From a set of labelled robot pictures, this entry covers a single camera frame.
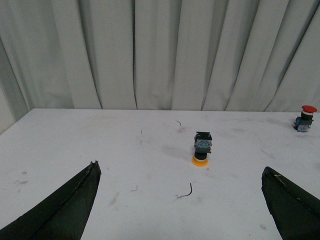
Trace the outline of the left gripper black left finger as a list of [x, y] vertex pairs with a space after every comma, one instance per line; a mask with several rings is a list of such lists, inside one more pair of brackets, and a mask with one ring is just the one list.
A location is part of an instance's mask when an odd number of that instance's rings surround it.
[[97, 161], [0, 231], [2, 240], [79, 240], [101, 178]]

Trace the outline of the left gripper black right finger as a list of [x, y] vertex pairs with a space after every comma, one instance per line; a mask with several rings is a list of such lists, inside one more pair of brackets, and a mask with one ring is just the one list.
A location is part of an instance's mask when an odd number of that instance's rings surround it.
[[267, 208], [283, 240], [320, 238], [320, 200], [267, 166], [261, 176]]

